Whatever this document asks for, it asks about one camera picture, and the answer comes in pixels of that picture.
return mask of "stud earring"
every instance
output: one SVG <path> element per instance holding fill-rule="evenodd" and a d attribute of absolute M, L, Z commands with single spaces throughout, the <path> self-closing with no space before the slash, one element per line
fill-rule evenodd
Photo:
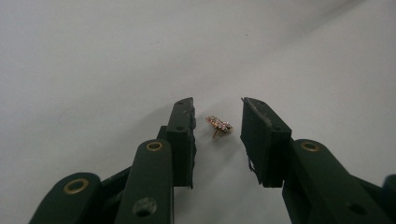
<path fill-rule="evenodd" d="M 206 117 L 206 122 L 210 123 L 216 129 L 212 138 L 215 138 L 218 132 L 227 133 L 233 128 L 229 122 L 221 121 L 215 116 Z"/>

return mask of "screw hole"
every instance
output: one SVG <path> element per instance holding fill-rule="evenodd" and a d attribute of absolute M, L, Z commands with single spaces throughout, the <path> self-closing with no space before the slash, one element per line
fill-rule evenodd
<path fill-rule="evenodd" d="M 146 149 L 150 151 L 158 151 L 161 148 L 163 148 L 163 144 L 161 144 L 160 142 L 152 142 L 146 145 Z"/>
<path fill-rule="evenodd" d="M 320 147 L 318 147 L 316 144 L 311 143 L 311 142 L 303 142 L 301 143 L 301 147 L 305 150 L 316 152 L 320 150 Z"/>
<path fill-rule="evenodd" d="M 364 216 L 367 214 L 366 209 L 364 209 L 361 205 L 357 203 L 348 203 L 346 207 L 352 211 L 353 213 L 356 213 L 358 215 Z"/>
<path fill-rule="evenodd" d="M 64 193 L 77 194 L 87 188 L 89 183 L 90 182 L 85 178 L 72 180 L 64 186 Z"/>
<path fill-rule="evenodd" d="M 148 217 L 157 210 L 157 202 L 153 198 L 143 198 L 134 203 L 133 213 L 137 217 Z"/>

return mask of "white table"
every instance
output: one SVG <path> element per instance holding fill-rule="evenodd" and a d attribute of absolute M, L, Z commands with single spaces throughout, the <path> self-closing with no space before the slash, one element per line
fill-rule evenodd
<path fill-rule="evenodd" d="M 244 96 L 381 186 L 396 173 L 396 2 L 2 1 L 0 222 L 27 223 L 67 175 L 130 166 L 190 96 L 194 189 L 175 189 L 175 223 L 290 223 L 248 169 Z M 212 140 L 208 115 L 234 132 Z"/>

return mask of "white surface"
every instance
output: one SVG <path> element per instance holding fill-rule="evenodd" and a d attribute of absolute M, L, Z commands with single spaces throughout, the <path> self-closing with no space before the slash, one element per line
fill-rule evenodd
<path fill-rule="evenodd" d="M 350 173 L 395 174 L 396 2 L 1 1 L 0 222 L 27 223 L 60 179 L 102 179 L 192 96 L 194 190 L 176 223 L 290 223 L 280 189 L 248 170 L 242 102 L 266 102 L 293 138 Z M 212 141 L 204 117 L 231 122 Z"/>

